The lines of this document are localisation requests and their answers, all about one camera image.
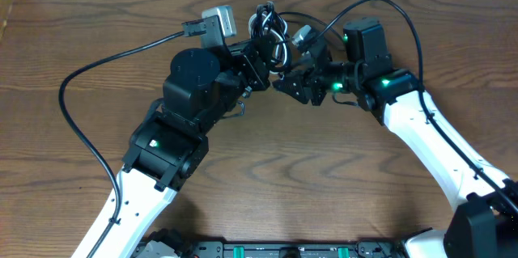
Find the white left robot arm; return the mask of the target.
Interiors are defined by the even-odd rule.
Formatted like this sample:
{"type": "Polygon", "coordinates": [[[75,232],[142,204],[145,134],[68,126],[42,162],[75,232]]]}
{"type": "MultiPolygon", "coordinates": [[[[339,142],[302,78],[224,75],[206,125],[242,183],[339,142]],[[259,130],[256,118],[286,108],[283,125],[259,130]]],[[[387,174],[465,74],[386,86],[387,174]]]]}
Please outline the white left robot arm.
{"type": "Polygon", "coordinates": [[[209,150],[207,134],[240,97],[269,86],[272,36],[221,51],[192,48],[171,61],[163,95],[129,139],[122,169],[75,257],[129,257],[209,150]]]}

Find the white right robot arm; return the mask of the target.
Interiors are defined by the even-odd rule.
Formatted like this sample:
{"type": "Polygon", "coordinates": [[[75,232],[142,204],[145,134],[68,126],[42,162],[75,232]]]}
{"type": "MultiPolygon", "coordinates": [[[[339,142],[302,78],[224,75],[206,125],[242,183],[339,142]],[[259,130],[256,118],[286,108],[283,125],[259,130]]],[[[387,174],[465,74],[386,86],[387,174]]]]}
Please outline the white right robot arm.
{"type": "Polygon", "coordinates": [[[517,183],[448,123],[411,72],[393,67],[378,19],[346,23],[343,31],[347,60],[334,62],[315,28],[299,29],[291,42],[307,68],[285,74],[274,87],[315,106],[327,93],[354,94],[353,104],[396,134],[434,177],[452,208],[452,221],[445,231],[425,230],[403,239],[398,254],[515,257],[517,183]]]}

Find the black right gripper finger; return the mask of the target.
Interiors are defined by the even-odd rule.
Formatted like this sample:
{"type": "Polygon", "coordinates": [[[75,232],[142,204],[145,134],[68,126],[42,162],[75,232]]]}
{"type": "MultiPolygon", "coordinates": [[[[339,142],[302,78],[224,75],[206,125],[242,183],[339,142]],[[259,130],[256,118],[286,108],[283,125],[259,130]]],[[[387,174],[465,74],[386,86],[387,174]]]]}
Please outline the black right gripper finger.
{"type": "Polygon", "coordinates": [[[311,73],[314,70],[314,65],[310,62],[294,62],[288,66],[284,66],[282,71],[279,73],[279,81],[291,82],[298,81],[305,74],[311,73]]]}
{"type": "Polygon", "coordinates": [[[289,95],[300,103],[309,101],[304,89],[304,77],[302,74],[286,74],[282,79],[272,82],[275,90],[289,95]]]}

